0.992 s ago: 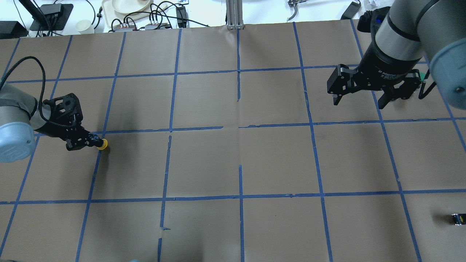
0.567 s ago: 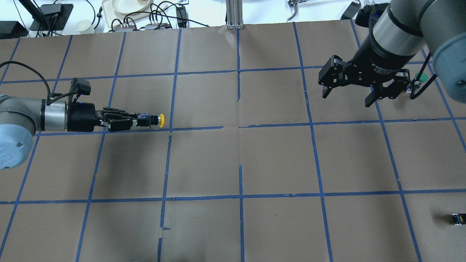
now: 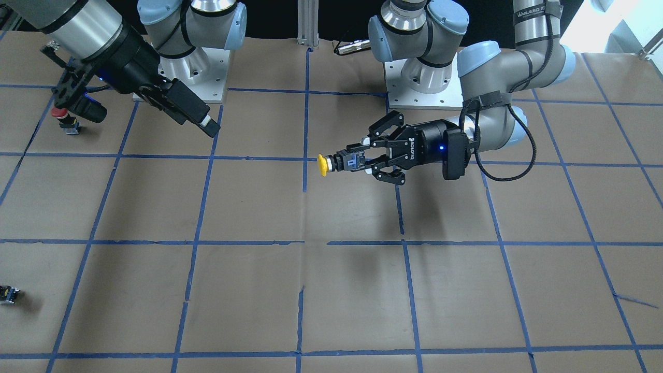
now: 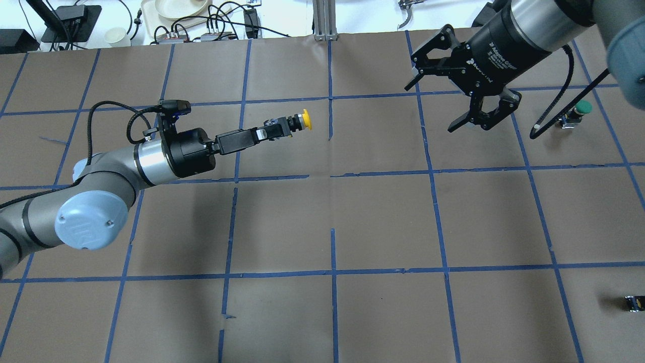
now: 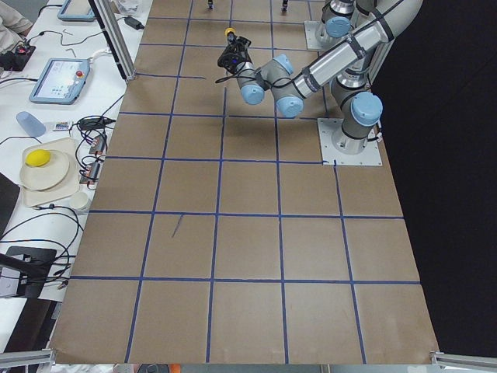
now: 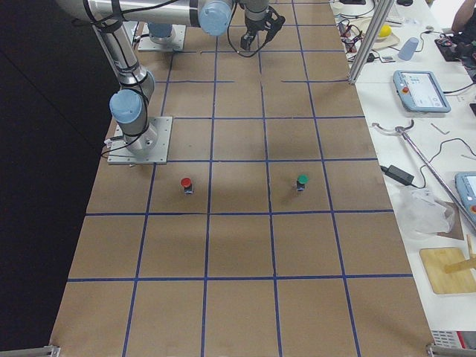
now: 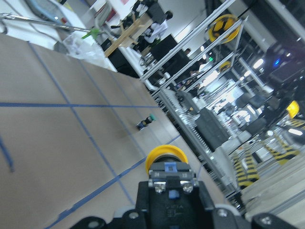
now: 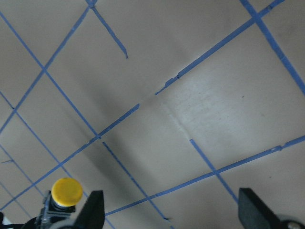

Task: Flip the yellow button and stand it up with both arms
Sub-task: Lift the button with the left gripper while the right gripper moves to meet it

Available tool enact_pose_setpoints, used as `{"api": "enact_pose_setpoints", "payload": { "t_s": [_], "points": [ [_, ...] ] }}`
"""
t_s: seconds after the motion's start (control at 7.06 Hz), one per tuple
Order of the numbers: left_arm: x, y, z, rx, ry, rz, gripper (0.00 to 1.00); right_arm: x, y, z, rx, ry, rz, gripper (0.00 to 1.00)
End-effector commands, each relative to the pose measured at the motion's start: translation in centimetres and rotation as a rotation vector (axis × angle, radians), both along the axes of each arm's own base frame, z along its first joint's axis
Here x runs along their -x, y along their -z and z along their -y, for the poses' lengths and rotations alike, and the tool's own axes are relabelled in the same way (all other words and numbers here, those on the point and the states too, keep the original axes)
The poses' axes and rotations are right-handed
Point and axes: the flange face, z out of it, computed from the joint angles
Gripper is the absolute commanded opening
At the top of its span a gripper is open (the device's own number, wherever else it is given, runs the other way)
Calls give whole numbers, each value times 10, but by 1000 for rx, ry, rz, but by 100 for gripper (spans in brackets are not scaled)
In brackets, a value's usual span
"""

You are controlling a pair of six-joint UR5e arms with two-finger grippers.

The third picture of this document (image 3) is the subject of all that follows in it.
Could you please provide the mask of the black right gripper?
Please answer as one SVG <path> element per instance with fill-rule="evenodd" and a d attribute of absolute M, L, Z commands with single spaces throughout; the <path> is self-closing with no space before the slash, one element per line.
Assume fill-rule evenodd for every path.
<path fill-rule="evenodd" d="M 113 41 L 93 54 L 94 73 L 119 94 L 140 95 L 180 125 L 194 123 L 213 138 L 220 125 L 209 106 L 178 79 L 164 79 L 155 68 L 160 57 L 137 31 L 119 31 Z"/>

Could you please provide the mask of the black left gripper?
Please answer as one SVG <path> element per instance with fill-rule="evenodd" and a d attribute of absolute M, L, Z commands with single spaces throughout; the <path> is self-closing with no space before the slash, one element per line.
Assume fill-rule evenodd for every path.
<path fill-rule="evenodd" d="M 434 120 L 417 125 L 405 125 L 404 116 L 398 111 L 391 111 L 383 118 L 369 126 L 369 134 L 362 141 L 362 150 L 383 147 L 389 149 L 388 155 L 381 155 L 365 162 L 365 170 L 370 170 L 376 180 L 395 185 L 403 185 L 406 175 L 402 171 L 415 165 L 424 165 L 437 161 L 442 162 L 442 141 L 445 130 L 451 125 L 458 126 L 448 120 Z M 383 134 L 395 127 L 390 135 Z M 385 167 L 398 167 L 390 173 L 383 171 Z"/>

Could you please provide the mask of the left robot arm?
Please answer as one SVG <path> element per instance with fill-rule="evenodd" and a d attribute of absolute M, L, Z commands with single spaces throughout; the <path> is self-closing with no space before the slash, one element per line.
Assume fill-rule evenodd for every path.
<path fill-rule="evenodd" d="M 406 124 L 391 111 L 369 128 L 362 142 L 325 159 L 320 170 L 366 170 L 377 180 L 405 183 L 404 170 L 440 161 L 443 177 L 463 176 L 472 156 L 532 137 L 512 94 L 570 78 L 575 54 L 560 43 L 559 1 L 514 1 L 515 50 L 495 41 L 460 49 L 469 15 L 453 1 L 386 1 L 369 21 L 372 54 L 380 62 L 405 60 L 401 76 L 426 94 L 445 89 L 452 62 L 462 90 L 457 120 Z"/>

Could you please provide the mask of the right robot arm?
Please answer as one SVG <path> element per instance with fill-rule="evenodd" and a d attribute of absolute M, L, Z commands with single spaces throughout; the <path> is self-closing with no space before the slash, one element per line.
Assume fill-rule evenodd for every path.
<path fill-rule="evenodd" d="M 220 126 L 193 90 L 213 82 L 205 49 L 237 50 L 246 36 L 247 8 L 237 1 L 139 1 L 150 40 L 107 1 L 7 1 L 50 37 L 41 52 L 64 69 L 52 88 L 51 113 L 62 129 L 78 118 L 102 122 L 107 109 L 90 98 L 97 77 L 119 94 L 136 94 L 176 122 L 194 123 L 209 137 Z"/>

